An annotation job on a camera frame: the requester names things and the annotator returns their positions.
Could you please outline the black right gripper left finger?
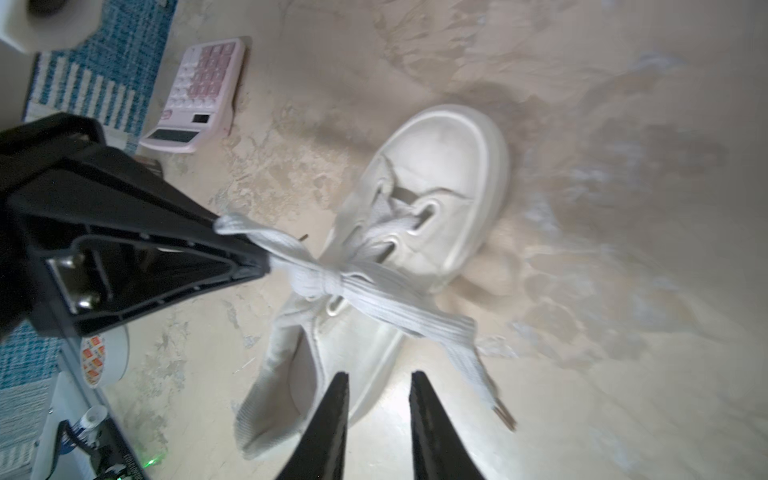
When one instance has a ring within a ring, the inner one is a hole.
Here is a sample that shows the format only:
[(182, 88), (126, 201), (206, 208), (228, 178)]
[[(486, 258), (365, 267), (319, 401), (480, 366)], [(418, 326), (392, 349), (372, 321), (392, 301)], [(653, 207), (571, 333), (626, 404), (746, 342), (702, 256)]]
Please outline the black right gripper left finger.
[(338, 372), (277, 480), (343, 478), (348, 407), (349, 375)]

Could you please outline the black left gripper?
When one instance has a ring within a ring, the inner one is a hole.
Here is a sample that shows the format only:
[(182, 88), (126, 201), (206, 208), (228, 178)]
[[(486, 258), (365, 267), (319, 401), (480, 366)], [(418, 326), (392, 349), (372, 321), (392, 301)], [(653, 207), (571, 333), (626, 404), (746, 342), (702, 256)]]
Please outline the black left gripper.
[[(91, 234), (26, 252), (12, 213)], [(1, 340), (28, 315), (42, 336), (86, 337), (269, 273), (264, 249), (214, 221), (108, 146), (95, 119), (57, 113), (3, 131)]]

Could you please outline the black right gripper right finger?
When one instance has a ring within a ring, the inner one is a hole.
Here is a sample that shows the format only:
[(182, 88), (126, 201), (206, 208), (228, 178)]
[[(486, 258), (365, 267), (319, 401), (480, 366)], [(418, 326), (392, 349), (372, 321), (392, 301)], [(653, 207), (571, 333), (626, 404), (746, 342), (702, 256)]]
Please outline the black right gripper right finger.
[(414, 478), (483, 480), (423, 371), (411, 375), (409, 405)]

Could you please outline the white sneaker shoe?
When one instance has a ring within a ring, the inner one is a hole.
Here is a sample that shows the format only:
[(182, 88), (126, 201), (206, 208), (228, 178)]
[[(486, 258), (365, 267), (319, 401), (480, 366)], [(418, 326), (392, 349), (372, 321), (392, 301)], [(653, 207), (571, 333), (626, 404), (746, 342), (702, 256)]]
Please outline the white sneaker shoe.
[[(435, 106), (378, 149), (319, 255), (299, 241), (327, 266), (357, 259), (400, 273), (441, 310), (434, 297), (486, 242), (510, 171), (506, 140), (489, 116), (462, 105)], [(338, 372), (349, 375), (348, 419), (365, 416), (406, 337), (414, 336), (366, 317), (338, 296), (307, 304), (292, 289), (273, 318), (259, 373), (235, 417), (242, 456), (252, 460), (294, 446)]]

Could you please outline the white shoelace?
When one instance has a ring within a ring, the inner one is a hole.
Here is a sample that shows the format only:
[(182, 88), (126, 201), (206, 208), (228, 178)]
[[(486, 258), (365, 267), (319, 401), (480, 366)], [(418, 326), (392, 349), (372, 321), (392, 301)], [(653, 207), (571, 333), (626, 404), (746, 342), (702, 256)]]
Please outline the white shoelace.
[(265, 248), (272, 266), (287, 273), (293, 293), (303, 302), (338, 296), (368, 318), (440, 344), (507, 428), (516, 428), (479, 359), (475, 348), (477, 326), (471, 318), (439, 310), (405, 276), (381, 264), (355, 259), (338, 266), (324, 265), (298, 239), (242, 215), (220, 217), (215, 229), (222, 235), (243, 233)]

